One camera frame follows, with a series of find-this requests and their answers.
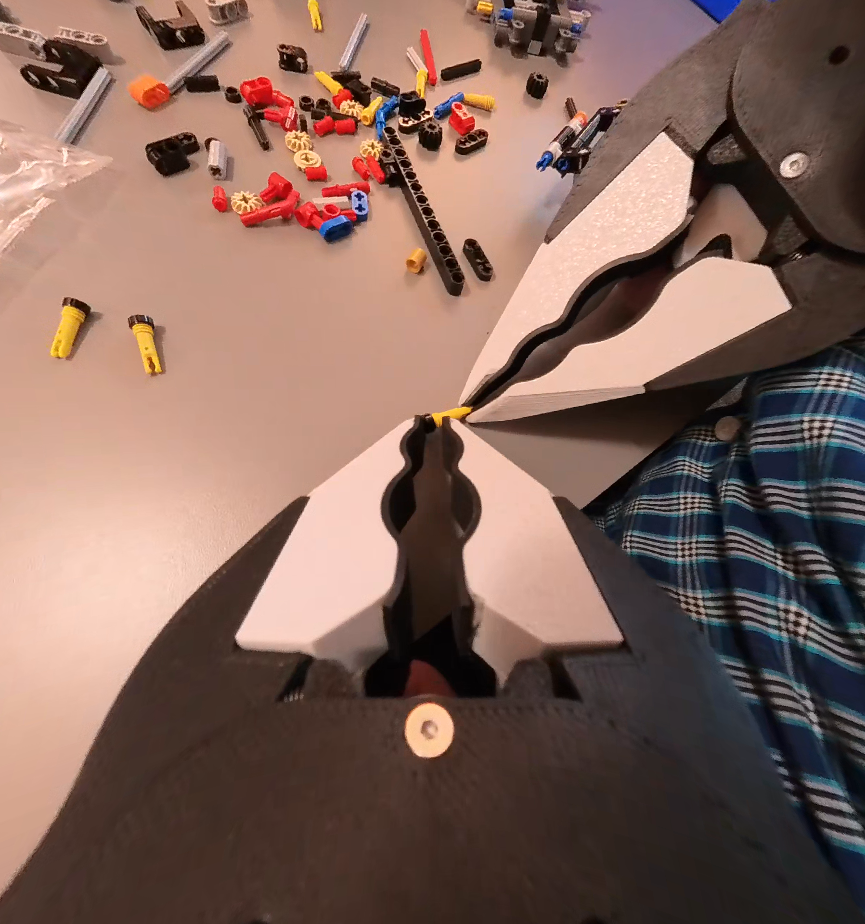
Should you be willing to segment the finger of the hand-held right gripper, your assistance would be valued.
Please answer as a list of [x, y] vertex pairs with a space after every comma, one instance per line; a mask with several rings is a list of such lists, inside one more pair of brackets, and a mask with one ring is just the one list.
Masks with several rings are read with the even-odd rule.
[[[575, 318], [577, 308], [640, 270], [647, 260], [664, 257], [666, 246], [678, 244], [693, 224], [693, 172], [693, 158], [667, 133], [658, 133], [555, 237], [542, 243], [473, 366], [462, 392], [464, 405], [481, 409], [510, 385], [553, 370], [574, 347], [585, 344], [570, 346], [540, 375], [523, 374], [519, 368], [538, 348], [538, 340], [544, 346], [560, 343], [562, 326]], [[635, 320], [586, 343], [621, 333], [677, 272], [700, 259], [737, 260], [699, 251], [664, 274]]]
[[700, 259], [677, 272], [621, 333], [575, 346], [556, 368], [510, 385], [466, 421], [514, 421], [640, 395], [657, 377], [780, 317], [791, 306], [771, 268]]

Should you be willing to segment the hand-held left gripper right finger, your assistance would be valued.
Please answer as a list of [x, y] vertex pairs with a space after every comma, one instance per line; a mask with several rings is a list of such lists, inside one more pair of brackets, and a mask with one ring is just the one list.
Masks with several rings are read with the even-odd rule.
[[475, 490], [476, 525], [463, 549], [475, 603], [471, 647], [499, 685], [544, 655], [613, 651], [623, 633], [551, 492], [463, 422], [457, 471]]

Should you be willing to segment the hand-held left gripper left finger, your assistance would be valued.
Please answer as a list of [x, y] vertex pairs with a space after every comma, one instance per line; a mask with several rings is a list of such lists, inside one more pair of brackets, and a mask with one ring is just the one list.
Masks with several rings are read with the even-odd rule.
[[248, 652], [300, 653], [365, 672], [414, 642], [404, 530], [416, 511], [428, 417], [395, 427], [306, 499], [236, 631]]

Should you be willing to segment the small black lego assembly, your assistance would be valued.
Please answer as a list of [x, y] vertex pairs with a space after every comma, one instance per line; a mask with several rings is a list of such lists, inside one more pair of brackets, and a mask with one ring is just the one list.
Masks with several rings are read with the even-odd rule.
[[561, 177], [579, 175], [608, 132], [615, 119], [627, 106], [627, 100], [600, 107], [593, 115], [576, 113], [549, 143], [536, 162], [539, 172], [554, 169]]

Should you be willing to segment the long black lego beam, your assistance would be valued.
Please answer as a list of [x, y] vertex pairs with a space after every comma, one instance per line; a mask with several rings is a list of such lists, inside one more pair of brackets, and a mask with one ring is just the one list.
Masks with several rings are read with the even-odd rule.
[[402, 191], [423, 238], [426, 260], [434, 264], [446, 292], [460, 296], [465, 286], [465, 275], [395, 128], [388, 125], [383, 129], [381, 145], [380, 166], [385, 172], [385, 179], [388, 185]]

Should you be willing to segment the large lego chassis assembly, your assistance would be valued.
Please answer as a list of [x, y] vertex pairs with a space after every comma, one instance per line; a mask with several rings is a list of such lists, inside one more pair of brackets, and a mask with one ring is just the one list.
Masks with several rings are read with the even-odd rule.
[[489, 24], [494, 45], [516, 57], [567, 65], [584, 38], [592, 11], [581, 1], [466, 1], [465, 12]]

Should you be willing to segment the yellow lego pin black bush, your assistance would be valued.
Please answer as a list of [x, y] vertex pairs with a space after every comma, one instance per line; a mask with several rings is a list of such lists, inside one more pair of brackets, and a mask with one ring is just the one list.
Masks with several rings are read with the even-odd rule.
[[145, 373], [152, 376], [162, 374], [163, 367], [155, 340], [154, 320], [148, 315], [139, 314], [128, 317], [127, 323], [136, 338]]
[[84, 301], [66, 296], [61, 307], [60, 321], [50, 347], [54, 359], [68, 359], [83, 324], [89, 319], [91, 307]]

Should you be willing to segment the grey lego axle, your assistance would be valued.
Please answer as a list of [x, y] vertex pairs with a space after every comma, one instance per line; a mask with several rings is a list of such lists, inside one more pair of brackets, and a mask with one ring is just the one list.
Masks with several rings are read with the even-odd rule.
[[210, 40], [198, 46], [197, 50], [186, 58], [184, 62], [164, 80], [164, 84], [170, 95], [172, 96], [180, 91], [184, 87], [184, 83], [188, 77], [199, 74], [231, 44], [231, 35], [224, 30], [220, 30], [215, 32]]
[[80, 98], [54, 133], [53, 138], [57, 143], [70, 145], [77, 142], [85, 126], [105, 99], [113, 82], [113, 75], [105, 66], [102, 65], [96, 70]]
[[368, 29], [369, 16], [366, 13], [362, 13], [358, 17], [357, 23], [346, 42], [345, 50], [337, 65], [338, 69], [348, 71], [352, 68]]

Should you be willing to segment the pile of small lego pieces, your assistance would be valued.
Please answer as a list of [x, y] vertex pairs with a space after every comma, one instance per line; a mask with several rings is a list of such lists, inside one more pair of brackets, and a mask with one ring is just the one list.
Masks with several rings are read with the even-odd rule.
[[457, 134], [454, 148], [457, 154], [473, 154], [485, 147], [488, 133], [477, 127], [472, 111], [492, 111], [495, 98], [460, 91], [429, 109], [425, 91], [430, 84], [423, 59], [415, 60], [415, 64], [416, 87], [404, 93], [396, 85], [375, 77], [366, 85], [359, 72], [351, 69], [315, 72], [319, 83], [331, 93], [330, 97], [318, 99], [301, 96], [295, 101], [277, 90], [267, 77], [222, 88], [227, 102], [241, 105], [247, 125], [264, 151], [270, 148], [264, 124], [282, 128], [293, 163], [308, 182], [324, 181], [329, 175], [322, 157], [313, 148], [307, 114], [311, 114], [311, 127], [319, 137], [355, 135], [359, 125], [373, 128], [375, 134], [362, 140], [359, 153], [352, 159], [351, 167], [358, 177], [355, 182], [324, 187], [320, 197], [302, 203], [293, 181], [273, 172], [259, 192], [240, 191], [227, 196], [221, 186], [215, 186], [211, 196], [213, 207], [221, 213], [233, 210], [245, 226], [295, 217], [300, 225], [319, 230], [330, 241], [346, 235], [352, 225], [368, 218], [371, 182], [388, 185], [380, 166], [381, 135], [386, 126], [395, 128], [398, 135], [415, 134], [424, 150], [436, 152], [442, 141], [442, 124], [447, 122]]

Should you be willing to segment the black angled lego connector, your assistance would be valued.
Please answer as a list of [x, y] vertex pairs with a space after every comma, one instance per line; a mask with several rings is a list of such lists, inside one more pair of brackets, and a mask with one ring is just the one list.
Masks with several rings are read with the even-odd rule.
[[149, 164], [161, 176], [168, 178], [191, 168], [190, 156], [199, 151], [195, 134], [183, 132], [152, 141], [145, 146]]

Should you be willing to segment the large black lego connector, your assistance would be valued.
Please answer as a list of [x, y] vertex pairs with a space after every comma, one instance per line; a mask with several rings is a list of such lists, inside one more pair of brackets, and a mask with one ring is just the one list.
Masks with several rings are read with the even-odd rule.
[[157, 18], [146, 6], [136, 6], [135, 12], [142, 27], [164, 51], [197, 47], [206, 42], [206, 33], [195, 14], [184, 1], [176, 1], [177, 15]]

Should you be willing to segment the blue plaid shirt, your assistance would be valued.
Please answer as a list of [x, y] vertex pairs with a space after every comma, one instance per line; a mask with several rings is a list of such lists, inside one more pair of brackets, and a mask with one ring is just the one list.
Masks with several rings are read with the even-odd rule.
[[731, 398], [584, 513], [697, 624], [865, 916], [865, 330]]

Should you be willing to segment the clear empty plastic bag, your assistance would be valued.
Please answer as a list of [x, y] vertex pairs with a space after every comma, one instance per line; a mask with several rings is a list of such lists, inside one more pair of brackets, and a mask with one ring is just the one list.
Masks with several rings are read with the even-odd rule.
[[64, 190], [112, 163], [0, 120], [0, 260]]

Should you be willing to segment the black and grey beams cluster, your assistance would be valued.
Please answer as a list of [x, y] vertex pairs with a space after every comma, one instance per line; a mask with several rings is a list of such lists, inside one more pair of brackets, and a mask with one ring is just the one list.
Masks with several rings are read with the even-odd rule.
[[23, 58], [22, 79], [37, 90], [78, 100], [102, 61], [74, 43], [47, 39], [39, 32], [0, 20], [0, 50]]

